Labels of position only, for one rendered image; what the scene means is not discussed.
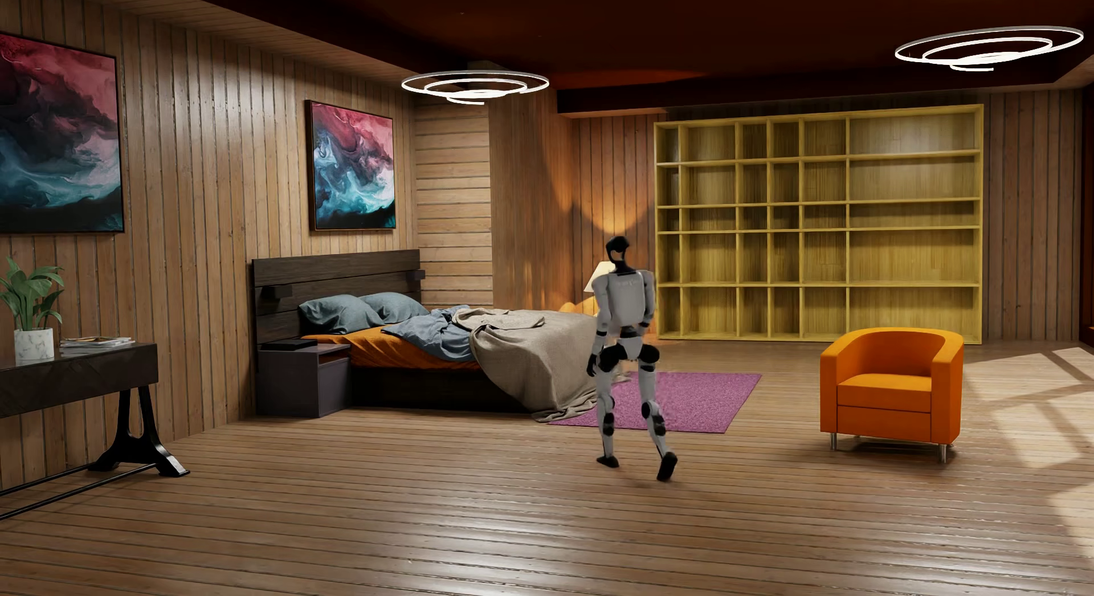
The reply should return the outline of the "grey-blue pillow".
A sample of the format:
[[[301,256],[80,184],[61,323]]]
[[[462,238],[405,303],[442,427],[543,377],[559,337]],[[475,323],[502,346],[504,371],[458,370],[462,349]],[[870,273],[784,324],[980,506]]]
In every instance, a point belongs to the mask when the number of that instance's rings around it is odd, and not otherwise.
[[[296,311],[309,334],[353,334],[386,324],[362,297],[348,294],[311,299]]]
[[[361,296],[360,300],[375,311],[379,324],[401,323],[430,313],[430,309],[427,309],[416,299],[401,293],[375,293]]]

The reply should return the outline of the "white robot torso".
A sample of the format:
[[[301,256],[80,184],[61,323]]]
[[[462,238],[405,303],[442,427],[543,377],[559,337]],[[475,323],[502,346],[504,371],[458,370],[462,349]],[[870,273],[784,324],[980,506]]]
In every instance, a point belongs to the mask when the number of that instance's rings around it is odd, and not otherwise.
[[[639,270],[612,273],[609,299],[612,322],[608,337],[643,337],[640,323],[644,315],[644,287]]]

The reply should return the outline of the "yellow wooden bookshelf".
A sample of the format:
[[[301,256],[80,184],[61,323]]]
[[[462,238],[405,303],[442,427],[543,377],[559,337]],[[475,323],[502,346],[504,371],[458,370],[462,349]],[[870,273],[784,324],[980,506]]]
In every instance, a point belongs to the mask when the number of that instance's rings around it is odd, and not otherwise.
[[[984,106],[657,122],[657,329],[981,337]]]

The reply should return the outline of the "dark console table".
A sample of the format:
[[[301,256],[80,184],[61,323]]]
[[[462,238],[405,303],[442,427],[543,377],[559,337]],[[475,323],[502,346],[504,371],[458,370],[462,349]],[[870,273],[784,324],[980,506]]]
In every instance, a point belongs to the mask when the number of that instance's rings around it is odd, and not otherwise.
[[[89,354],[60,354],[50,360],[0,362],[0,420],[27,412],[119,393],[114,442],[93,463],[0,490],[5,496],[82,471],[109,472],[75,490],[0,514],[0,521],[74,496],[124,477],[156,468],[162,477],[184,477],[188,470],[158,437],[150,386],[158,383],[158,344],[136,342]],[[132,470],[114,475],[123,463]]]

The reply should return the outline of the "beige blanket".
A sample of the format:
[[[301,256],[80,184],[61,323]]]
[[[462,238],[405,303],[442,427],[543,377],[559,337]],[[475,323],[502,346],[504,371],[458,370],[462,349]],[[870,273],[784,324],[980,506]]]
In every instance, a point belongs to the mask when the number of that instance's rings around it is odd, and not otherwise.
[[[472,354],[487,377],[535,421],[570,419],[595,408],[595,381],[585,373],[594,317],[459,306],[453,322],[472,334]]]

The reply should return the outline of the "potted plant white pot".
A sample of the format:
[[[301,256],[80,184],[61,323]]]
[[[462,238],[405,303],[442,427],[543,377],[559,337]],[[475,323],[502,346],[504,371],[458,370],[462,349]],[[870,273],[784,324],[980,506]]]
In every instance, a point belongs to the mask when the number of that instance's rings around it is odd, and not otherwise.
[[[56,342],[47,319],[62,323],[55,305],[63,293],[65,282],[59,274],[63,268],[45,266],[26,272],[10,255],[7,265],[7,274],[0,277],[0,299],[12,312],[18,363],[51,360]]]

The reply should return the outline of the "white robot leg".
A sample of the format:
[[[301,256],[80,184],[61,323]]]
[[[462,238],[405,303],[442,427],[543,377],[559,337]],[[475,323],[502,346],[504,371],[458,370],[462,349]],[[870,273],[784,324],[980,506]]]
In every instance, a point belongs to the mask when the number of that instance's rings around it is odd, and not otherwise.
[[[603,441],[603,455],[597,458],[597,463],[609,468],[619,467],[617,458],[614,456],[613,436],[615,432],[614,399],[612,396],[612,385],[614,370],[620,362],[629,360],[627,349],[619,342],[605,344],[604,350],[597,358],[595,373],[596,387],[596,411],[597,424]]]
[[[657,382],[655,364],[660,359],[660,352],[652,344],[639,346],[635,343],[633,348],[636,363],[639,364],[641,413],[661,458],[656,478],[659,481],[667,482],[675,471],[678,458],[666,443],[666,424],[655,395]]]

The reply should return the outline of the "stack of magazines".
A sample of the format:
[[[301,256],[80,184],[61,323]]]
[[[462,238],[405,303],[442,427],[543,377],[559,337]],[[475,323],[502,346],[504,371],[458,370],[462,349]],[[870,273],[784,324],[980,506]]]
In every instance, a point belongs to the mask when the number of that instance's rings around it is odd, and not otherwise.
[[[132,337],[70,337],[59,343],[60,355],[75,357],[120,350],[133,344]]]

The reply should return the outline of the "dark wooden bed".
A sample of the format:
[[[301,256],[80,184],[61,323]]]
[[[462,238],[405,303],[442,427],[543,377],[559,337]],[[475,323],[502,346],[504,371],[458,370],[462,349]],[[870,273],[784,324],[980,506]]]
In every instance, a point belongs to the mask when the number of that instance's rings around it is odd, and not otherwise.
[[[253,339],[304,337],[296,306],[317,297],[395,292],[420,301],[418,250],[359,252],[256,259],[252,262]],[[482,370],[375,369],[350,363],[351,407],[528,413]]]

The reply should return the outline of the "white right robot leg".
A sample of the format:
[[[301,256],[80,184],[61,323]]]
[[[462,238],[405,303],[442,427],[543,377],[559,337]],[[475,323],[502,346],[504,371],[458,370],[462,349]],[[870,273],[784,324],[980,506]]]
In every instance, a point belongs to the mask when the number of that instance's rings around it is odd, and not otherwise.
[[[655,395],[657,382],[655,364],[660,359],[660,352],[652,344],[639,346],[635,343],[633,348],[636,363],[639,364],[641,413],[661,458],[656,478],[659,481],[667,482],[675,471],[678,458],[666,443],[666,424]]]

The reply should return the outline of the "orange bed sheet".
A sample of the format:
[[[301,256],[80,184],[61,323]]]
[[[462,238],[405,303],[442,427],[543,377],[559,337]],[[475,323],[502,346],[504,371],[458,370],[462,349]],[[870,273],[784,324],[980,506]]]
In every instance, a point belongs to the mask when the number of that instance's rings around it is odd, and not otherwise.
[[[384,326],[352,334],[310,334],[321,343],[351,344],[350,362],[357,367],[480,370],[476,360],[451,362],[433,357],[400,337],[384,332]]]

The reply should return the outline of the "grey-blue duvet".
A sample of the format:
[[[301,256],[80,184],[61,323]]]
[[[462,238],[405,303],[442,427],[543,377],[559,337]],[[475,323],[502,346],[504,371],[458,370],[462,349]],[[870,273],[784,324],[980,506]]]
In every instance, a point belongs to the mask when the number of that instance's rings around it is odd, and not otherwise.
[[[455,323],[459,305],[445,309],[431,309],[405,322],[385,325],[383,334],[400,337],[431,357],[446,362],[475,362],[472,352],[472,332]]]

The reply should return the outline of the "small abstract red-blue painting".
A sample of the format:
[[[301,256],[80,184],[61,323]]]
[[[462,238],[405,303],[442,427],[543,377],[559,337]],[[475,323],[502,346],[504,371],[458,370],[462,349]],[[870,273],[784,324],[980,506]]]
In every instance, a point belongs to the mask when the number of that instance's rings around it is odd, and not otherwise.
[[[311,227],[395,229],[393,119],[315,100],[305,106]]]

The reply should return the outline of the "table lamp cream shade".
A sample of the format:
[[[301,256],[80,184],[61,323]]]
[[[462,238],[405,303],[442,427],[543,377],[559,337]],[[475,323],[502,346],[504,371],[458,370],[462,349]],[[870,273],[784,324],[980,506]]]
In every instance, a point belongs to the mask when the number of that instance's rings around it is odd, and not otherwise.
[[[612,261],[601,261],[595,267],[593,273],[590,276],[584,292],[590,294],[589,297],[582,301],[583,312],[587,313],[590,316],[596,315],[598,312],[598,305],[594,292],[594,282],[600,279],[600,277],[609,274],[615,271],[616,264]]]

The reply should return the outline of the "purple rug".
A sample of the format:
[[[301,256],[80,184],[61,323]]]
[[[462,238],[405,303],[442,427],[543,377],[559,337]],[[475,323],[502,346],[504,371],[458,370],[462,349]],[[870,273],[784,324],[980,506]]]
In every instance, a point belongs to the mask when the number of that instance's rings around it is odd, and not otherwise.
[[[656,373],[656,401],[672,432],[723,434],[750,396],[759,374]],[[645,430],[639,384],[613,385],[615,423],[620,430]]]

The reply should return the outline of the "large abstract red-blue painting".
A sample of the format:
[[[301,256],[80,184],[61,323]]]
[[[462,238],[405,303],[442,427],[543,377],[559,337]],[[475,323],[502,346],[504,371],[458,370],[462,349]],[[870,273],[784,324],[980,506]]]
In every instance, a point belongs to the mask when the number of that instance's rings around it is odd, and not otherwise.
[[[114,56],[0,32],[0,235],[125,230]]]

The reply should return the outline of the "dark grey nightstand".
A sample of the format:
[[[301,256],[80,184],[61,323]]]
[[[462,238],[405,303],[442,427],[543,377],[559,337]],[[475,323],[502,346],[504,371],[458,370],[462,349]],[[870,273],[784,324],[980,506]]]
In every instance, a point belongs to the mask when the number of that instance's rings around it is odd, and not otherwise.
[[[256,413],[317,419],[352,406],[350,344],[257,351]]]

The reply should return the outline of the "white left robot leg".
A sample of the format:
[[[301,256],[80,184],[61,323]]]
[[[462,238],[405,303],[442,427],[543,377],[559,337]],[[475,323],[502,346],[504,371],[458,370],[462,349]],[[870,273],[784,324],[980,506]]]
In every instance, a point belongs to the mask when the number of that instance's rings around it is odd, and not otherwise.
[[[613,436],[615,432],[614,399],[612,396],[612,385],[614,370],[620,362],[629,360],[627,349],[619,342],[605,344],[604,350],[597,358],[595,373],[596,387],[596,411],[597,424],[603,441],[603,455],[597,458],[597,463],[609,468],[619,467],[617,458],[614,456]]]

